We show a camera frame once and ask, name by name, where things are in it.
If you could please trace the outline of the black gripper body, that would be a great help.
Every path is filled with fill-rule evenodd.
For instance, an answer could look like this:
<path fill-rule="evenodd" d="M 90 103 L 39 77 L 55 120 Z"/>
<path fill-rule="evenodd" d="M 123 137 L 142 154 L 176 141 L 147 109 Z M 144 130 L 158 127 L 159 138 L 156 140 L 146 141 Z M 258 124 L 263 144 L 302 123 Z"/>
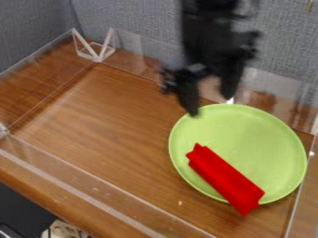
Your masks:
<path fill-rule="evenodd" d="M 199 81 L 215 76 L 221 79 L 229 62 L 234 59 L 245 61 L 245 67 L 257 57 L 257 40 L 261 31 L 238 32 L 234 20 L 227 18 L 190 18 L 182 22 L 182 46 L 184 60 L 179 65 L 166 64 L 160 68 L 163 93 L 178 95 L 178 79 L 180 73 L 190 73 Z"/>

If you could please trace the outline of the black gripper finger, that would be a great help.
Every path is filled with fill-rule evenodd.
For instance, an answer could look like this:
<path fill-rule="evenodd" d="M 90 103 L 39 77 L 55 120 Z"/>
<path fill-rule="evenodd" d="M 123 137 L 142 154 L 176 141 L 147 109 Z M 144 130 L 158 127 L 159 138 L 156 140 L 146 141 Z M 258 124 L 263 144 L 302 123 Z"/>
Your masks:
<path fill-rule="evenodd" d="M 243 70 L 245 61 L 242 59 L 234 59 L 226 65 L 221 76 L 221 94 L 226 99 L 231 99 L 238 92 Z"/>
<path fill-rule="evenodd" d="M 180 73 L 178 79 L 178 99 L 187 113 L 195 117 L 199 114 L 198 80 L 190 73 Z"/>

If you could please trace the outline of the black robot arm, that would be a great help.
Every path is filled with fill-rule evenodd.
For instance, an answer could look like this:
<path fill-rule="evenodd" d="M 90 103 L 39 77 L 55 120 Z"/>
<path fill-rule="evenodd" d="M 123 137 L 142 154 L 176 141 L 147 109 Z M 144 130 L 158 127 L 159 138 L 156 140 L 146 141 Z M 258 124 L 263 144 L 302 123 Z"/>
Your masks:
<path fill-rule="evenodd" d="M 250 19 L 251 10 L 237 12 L 242 0 L 180 0 L 180 34 L 184 58 L 160 66 L 160 90 L 176 95 L 186 112 L 199 114 L 199 82 L 209 76 L 221 79 L 219 92 L 231 99 L 239 89 L 246 64 L 257 57 L 258 30 L 238 32 L 235 22 Z"/>

